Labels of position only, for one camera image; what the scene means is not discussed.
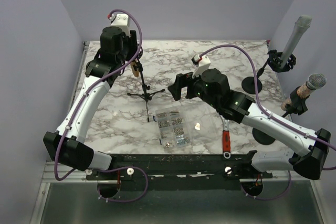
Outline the gold microphone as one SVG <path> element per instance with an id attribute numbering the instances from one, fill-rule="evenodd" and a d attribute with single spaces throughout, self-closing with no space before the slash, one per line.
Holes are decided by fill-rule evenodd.
<path id="1" fill-rule="evenodd" d="M 135 77 L 139 77 L 140 71 L 139 71 L 139 66 L 137 61 L 131 62 L 131 68 L 132 68 L 132 73 Z"/>

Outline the black tripod microphone stand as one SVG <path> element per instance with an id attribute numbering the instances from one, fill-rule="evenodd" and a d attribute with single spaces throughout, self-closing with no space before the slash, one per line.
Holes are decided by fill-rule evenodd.
<path id="1" fill-rule="evenodd" d="M 134 96 L 134 97 L 139 97 L 141 99 L 143 99 L 145 101 L 146 104 L 146 114 L 147 114 L 147 122 L 150 121 L 150 117 L 149 117 L 149 109 L 148 109 L 148 102 L 152 100 L 152 98 L 154 97 L 154 95 L 158 94 L 158 93 L 163 93 L 165 91 L 165 89 L 159 90 L 159 91 L 155 91 L 152 93 L 148 93 L 148 91 L 150 90 L 150 86 L 145 84 L 144 81 L 144 75 L 143 75 L 143 67 L 142 67 L 142 63 L 140 63 L 140 61 L 138 61 L 138 66 L 139 66 L 139 71 L 140 71 L 140 75 L 139 77 L 141 78 L 141 86 L 142 86 L 142 94 L 137 94 L 137 93 L 127 93 L 127 96 Z"/>

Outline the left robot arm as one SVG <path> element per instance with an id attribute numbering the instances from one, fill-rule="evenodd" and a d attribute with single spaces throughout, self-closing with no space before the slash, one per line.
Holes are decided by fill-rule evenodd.
<path id="1" fill-rule="evenodd" d="M 142 31 L 127 35 L 121 27 L 109 26 L 100 36 L 100 49 L 87 63 L 83 85 L 73 106 L 55 132 L 46 132 L 43 143 L 56 163 L 84 171 L 98 169 L 104 179 L 116 175 L 112 157 L 85 145 L 91 120 L 102 99 L 122 70 L 139 54 Z"/>

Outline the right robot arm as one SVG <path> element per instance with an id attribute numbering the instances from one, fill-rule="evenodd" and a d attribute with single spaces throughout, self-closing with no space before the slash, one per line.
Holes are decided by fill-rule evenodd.
<path id="1" fill-rule="evenodd" d="M 199 77 L 177 74 L 168 87 L 174 100 L 180 100 L 182 88 L 187 88 L 187 99 L 198 97 L 223 118 L 260 130 L 287 146 L 285 151 L 256 152 L 241 165 L 246 177 L 271 170 L 293 170 L 307 179 L 320 178 L 331 147 L 327 130 L 307 129 L 272 113 L 252 97 L 232 90 L 227 76 L 217 69 L 208 69 Z"/>

